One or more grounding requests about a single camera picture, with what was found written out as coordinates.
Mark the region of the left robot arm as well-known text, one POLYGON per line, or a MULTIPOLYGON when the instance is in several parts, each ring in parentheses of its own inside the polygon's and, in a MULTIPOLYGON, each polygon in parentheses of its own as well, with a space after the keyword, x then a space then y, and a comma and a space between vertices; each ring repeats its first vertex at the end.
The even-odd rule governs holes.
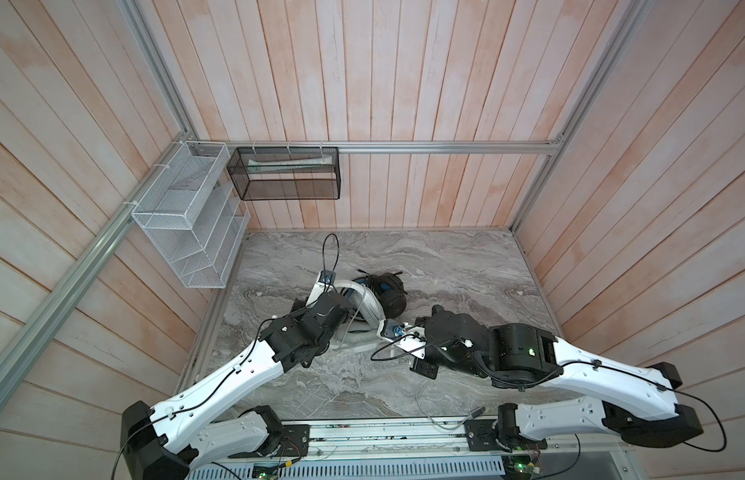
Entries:
POLYGON ((254 341, 206 378, 154 406, 138 401, 122 414, 120 453, 134 479, 184 479, 234 454, 266 457, 284 437, 268 406, 235 420, 220 416, 244 396, 328 350, 352 313, 348 298, 329 291, 285 316, 264 320, 254 341))

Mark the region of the white headphones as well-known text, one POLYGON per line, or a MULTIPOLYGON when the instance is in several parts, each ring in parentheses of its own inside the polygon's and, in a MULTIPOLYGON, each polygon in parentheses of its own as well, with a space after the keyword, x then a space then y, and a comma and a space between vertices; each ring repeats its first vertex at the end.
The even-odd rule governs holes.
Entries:
POLYGON ((346 297, 352 305, 348 320, 340 326, 338 333, 330 340, 330 351, 370 352, 376 348, 380 339, 378 329, 386 315, 374 291, 368 286, 346 279, 336 279, 332 290, 346 297))

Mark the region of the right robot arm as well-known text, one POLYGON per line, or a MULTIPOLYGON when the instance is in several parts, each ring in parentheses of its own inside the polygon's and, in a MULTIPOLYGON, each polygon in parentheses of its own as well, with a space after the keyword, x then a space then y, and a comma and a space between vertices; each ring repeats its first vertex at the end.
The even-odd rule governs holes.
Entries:
POLYGON ((703 434, 694 408, 682 404, 677 368, 666 362, 633 367, 582 350, 524 323, 489 327, 468 314, 434 306, 417 319, 428 364, 490 380, 494 388, 556 388, 576 398, 498 408, 500 448, 544 446, 557 435, 608 434, 644 448, 671 448, 703 434))

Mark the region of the black headphones with blue band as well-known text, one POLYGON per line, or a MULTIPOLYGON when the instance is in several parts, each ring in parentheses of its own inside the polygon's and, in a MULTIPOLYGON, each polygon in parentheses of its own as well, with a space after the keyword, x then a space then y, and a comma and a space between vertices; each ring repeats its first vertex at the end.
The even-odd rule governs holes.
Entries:
POLYGON ((362 273, 362 276, 354 278, 354 282, 362 284, 374 292, 386 318, 396 319, 405 312, 408 292, 406 292, 404 282, 401 279, 402 271, 381 274, 370 274, 364 270, 358 270, 358 272, 362 273))

